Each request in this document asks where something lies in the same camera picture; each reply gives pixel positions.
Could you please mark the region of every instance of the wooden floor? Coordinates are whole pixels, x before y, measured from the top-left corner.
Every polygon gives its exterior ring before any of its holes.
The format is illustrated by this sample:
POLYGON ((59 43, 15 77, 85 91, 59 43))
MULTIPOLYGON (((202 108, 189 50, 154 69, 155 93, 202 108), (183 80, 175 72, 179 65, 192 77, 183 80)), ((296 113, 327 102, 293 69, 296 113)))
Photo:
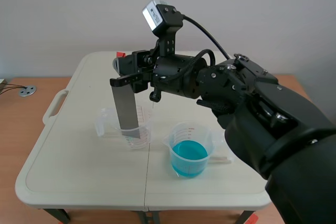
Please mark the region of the wooden floor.
MULTIPOLYGON (((34 84, 37 92, 21 98, 17 90, 0 95, 0 224, 57 224, 58 221, 43 210, 24 205, 15 195, 16 177, 33 148, 44 125, 42 116, 55 94, 66 87, 69 78, 14 79, 12 83, 34 84)), ((291 88, 301 87, 288 80, 291 88)), ((164 211, 161 224, 229 224, 234 223, 240 211, 164 211)), ((257 224, 283 223, 273 205, 256 212, 257 224)), ((130 211, 70 210, 71 224, 140 223, 130 211)))

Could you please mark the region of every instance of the table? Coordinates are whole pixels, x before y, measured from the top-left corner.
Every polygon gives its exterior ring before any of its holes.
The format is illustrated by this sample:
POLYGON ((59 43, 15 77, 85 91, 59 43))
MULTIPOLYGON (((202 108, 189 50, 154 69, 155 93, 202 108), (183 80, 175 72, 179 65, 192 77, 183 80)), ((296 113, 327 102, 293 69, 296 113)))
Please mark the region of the table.
MULTIPOLYGON (((204 174, 192 180, 181 180, 169 171, 169 165, 164 162, 168 152, 160 139, 170 126, 193 118, 201 109, 206 119, 202 123, 219 127, 210 111, 189 99, 163 94, 155 110, 165 116, 154 125, 154 142, 150 148, 133 151, 118 141, 113 144, 99 141, 93 119, 97 110, 113 106, 108 80, 116 77, 112 70, 114 56, 115 52, 86 56, 65 90, 55 96, 43 118, 45 128, 16 181, 16 194, 21 201, 47 209, 63 223, 69 221, 60 210, 63 208, 153 211, 158 221, 158 210, 241 209, 250 214, 270 202, 263 189, 265 181, 240 162, 232 166, 209 166, 204 174), (66 97, 65 102, 53 115, 62 97, 66 97), (178 104, 178 117, 165 111, 169 102, 178 104), (225 174, 236 169, 244 174, 236 172, 239 176, 228 180, 225 174), (241 178, 249 178, 250 191, 239 193, 244 182, 234 184, 241 178), (228 188, 235 190, 227 194, 228 188), (180 192, 184 189, 187 191, 182 196, 180 192)), ((279 79, 282 84, 304 93, 294 77, 279 79)), ((148 95, 146 91, 139 98, 148 99, 148 95)))

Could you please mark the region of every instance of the red tag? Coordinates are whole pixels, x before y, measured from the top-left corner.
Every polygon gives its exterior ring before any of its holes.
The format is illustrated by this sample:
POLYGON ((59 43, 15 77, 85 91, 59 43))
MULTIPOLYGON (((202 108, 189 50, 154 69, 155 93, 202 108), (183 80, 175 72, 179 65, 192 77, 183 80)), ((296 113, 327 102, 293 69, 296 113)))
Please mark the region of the red tag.
POLYGON ((126 54, 124 52, 117 52, 117 58, 124 58, 126 54))
POLYGON ((255 214, 251 215, 250 218, 245 222, 245 224, 255 224, 257 223, 259 217, 256 216, 255 214))

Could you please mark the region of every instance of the black cable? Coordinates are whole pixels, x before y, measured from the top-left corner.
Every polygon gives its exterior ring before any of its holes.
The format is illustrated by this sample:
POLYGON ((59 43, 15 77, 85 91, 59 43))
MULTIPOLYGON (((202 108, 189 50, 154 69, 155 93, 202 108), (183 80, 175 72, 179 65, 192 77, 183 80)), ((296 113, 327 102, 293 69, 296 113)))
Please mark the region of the black cable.
POLYGON ((10 84, 10 83, 6 83, 6 84, 4 84, 5 86, 6 85, 9 85, 9 86, 16 86, 16 87, 21 87, 21 88, 27 88, 26 86, 22 86, 22 85, 17 85, 17 84, 10 84))
POLYGON ((12 88, 26 89, 25 87, 16 86, 16 87, 4 87, 4 88, 0 89, 0 91, 1 91, 1 90, 4 90, 4 89, 12 89, 12 88))
POLYGON ((162 82, 169 82, 169 81, 173 81, 173 80, 176 80, 177 78, 182 77, 205 54, 208 54, 210 56, 210 66, 212 67, 212 66, 216 65, 216 58, 215 58, 214 52, 212 52, 210 49, 204 49, 204 50, 200 51, 191 61, 189 61, 189 63, 185 66, 185 68, 183 68, 180 72, 178 72, 178 73, 176 73, 176 74, 174 74, 172 76, 168 76, 168 77, 166 77, 164 79, 161 79, 160 81, 162 81, 162 82))
POLYGON ((192 18, 189 18, 188 16, 182 15, 183 19, 190 22, 194 26, 196 26, 199 30, 201 30, 205 35, 215 44, 215 46, 221 51, 221 53, 224 55, 226 59, 230 59, 230 56, 226 53, 226 51, 220 46, 220 44, 217 42, 217 40, 199 23, 197 23, 192 18))
POLYGON ((13 88, 7 89, 4 92, 1 92, 0 95, 3 94, 3 93, 6 93, 7 91, 12 90, 12 89, 22 89, 22 87, 13 87, 13 88))

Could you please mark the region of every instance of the measuring cup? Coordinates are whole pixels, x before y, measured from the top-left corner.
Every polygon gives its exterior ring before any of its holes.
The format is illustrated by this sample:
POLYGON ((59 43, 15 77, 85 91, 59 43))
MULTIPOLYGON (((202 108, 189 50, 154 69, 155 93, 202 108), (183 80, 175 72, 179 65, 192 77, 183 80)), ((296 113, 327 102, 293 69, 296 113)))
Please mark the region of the measuring cup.
POLYGON ((164 140, 170 150, 173 169, 185 177, 200 174, 207 166, 216 145, 223 142, 223 133, 212 132, 196 122, 177 124, 164 140))
POLYGON ((102 138, 122 137, 133 148, 143 148, 151 141, 152 108, 149 104, 136 104, 139 127, 123 130, 120 128, 117 110, 102 109, 96 119, 97 135, 102 138))

